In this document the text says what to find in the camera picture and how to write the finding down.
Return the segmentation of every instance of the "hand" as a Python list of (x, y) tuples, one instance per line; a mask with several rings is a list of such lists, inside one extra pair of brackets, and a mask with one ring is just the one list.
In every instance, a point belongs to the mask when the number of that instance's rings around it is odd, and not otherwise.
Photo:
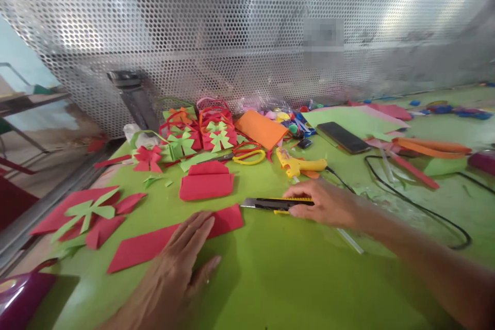
[(284, 197), (312, 198), (314, 206), (295, 205), (289, 209), (291, 215), (333, 227), (362, 230), (363, 221), (379, 212), (368, 200), (320, 179), (297, 183)]
[(182, 223), (128, 301), (100, 329), (177, 329), (220, 263), (221, 257), (216, 256), (193, 276), (197, 254), (214, 222), (210, 211), (202, 211)]

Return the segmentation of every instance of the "purple object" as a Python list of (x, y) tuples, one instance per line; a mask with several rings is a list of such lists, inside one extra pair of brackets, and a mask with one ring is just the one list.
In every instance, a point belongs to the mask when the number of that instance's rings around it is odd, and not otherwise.
[(468, 159), (468, 164), (495, 176), (495, 150), (475, 153)]
[(0, 329), (24, 330), (56, 279), (29, 272), (0, 281)]

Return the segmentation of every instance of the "red paper bow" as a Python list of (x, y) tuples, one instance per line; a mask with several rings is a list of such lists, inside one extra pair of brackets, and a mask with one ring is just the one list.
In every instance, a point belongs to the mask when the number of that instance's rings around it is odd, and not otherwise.
[(134, 156), (139, 163), (134, 167), (135, 171), (151, 171), (155, 173), (163, 173), (157, 162), (161, 159), (161, 149), (157, 145), (152, 150), (148, 150), (145, 146), (138, 148), (138, 153)]

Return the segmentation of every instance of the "left hand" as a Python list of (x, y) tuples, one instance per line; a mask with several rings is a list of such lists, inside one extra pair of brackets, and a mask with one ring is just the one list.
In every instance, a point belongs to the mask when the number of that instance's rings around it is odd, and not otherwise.
[(177, 329), (191, 302), (220, 263), (221, 256), (215, 256), (193, 275), (197, 254), (214, 222), (210, 211), (201, 211), (182, 223), (131, 297), (99, 329)]

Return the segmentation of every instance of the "bow ribbon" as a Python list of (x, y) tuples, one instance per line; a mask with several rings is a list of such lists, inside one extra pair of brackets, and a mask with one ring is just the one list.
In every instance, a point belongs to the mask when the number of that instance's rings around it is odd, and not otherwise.
[(208, 123), (208, 126), (206, 128), (209, 131), (226, 130), (227, 129), (227, 124), (225, 124), (223, 121), (220, 121), (219, 123), (214, 123), (213, 121), (210, 121)]
[(190, 130), (191, 129), (184, 130), (180, 138), (172, 134), (170, 134), (167, 138), (167, 141), (170, 143), (170, 146), (172, 146), (174, 154), (177, 157), (194, 155), (196, 153), (196, 151), (192, 149), (194, 139), (191, 139), (191, 133), (189, 133)]
[(171, 120), (172, 122), (182, 121), (182, 122), (183, 122), (183, 123), (185, 123), (185, 124), (190, 124), (190, 123), (192, 123), (192, 120), (191, 120), (190, 118), (188, 118), (188, 117), (187, 117), (187, 114), (188, 114), (188, 112), (187, 112), (187, 108), (185, 108), (185, 107), (181, 107), (179, 111), (177, 111), (177, 110), (175, 110), (175, 109), (173, 109), (173, 108), (171, 108), (171, 109), (169, 110), (170, 115), (173, 115), (173, 114), (174, 114), (174, 113), (176, 113), (176, 112), (180, 112), (180, 113), (179, 113), (179, 114), (177, 114), (177, 115), (175, 115), (175, 116), (172, 118), (172, 120)]
[(210, 133), (210, 138), (211, 144), (213, 144), (212, 152), (220, 151), (222, 146), (224, 150), (233, 147), (228, 141), (227, 132), (225, 130), (222, 130), (219, 134)]
[(134, 168), (135, 171), (152, 171), (155, 173), (162, 173), (157, 162), (161, 159), (161, 148), (157, 145), (151, 150), (148, 150), (145, 146), (138, 148), (138, 153), (134, 156), (139, 163)]

